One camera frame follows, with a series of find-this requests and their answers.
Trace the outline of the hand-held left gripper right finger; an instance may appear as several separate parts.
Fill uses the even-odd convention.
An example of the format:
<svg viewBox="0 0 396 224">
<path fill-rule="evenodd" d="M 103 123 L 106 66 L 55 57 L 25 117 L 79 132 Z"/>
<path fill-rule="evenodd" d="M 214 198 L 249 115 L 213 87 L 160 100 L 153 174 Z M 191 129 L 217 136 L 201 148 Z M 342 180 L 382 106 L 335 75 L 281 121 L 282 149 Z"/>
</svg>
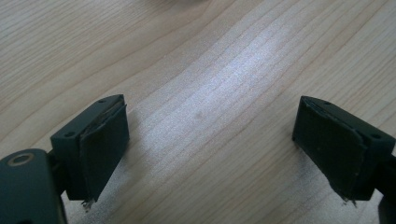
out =
<svg viewBox="0 0 396 224">
<path fill-rule="evenodd" d="M 303 96 L 292 140 L 342 198 L 368 201 L 377 189 L 396 205 L 396 138 L 334 104 Z"/>
</svg>

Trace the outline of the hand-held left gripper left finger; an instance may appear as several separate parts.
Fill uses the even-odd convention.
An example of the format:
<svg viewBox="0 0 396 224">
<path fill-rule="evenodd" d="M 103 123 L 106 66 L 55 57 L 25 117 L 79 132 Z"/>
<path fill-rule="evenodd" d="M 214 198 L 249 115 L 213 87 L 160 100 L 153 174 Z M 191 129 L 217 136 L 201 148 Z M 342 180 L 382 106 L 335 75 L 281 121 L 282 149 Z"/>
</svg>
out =
<svg viewBox="0 0 396 224">
<path fill-rule="evenodd" d="M 121 94 L 96 101 L 50 138 L 52 152 L 66 170 L 64 189 L 71 201 L 98 200 L 129 139 Z"/>
</svg>

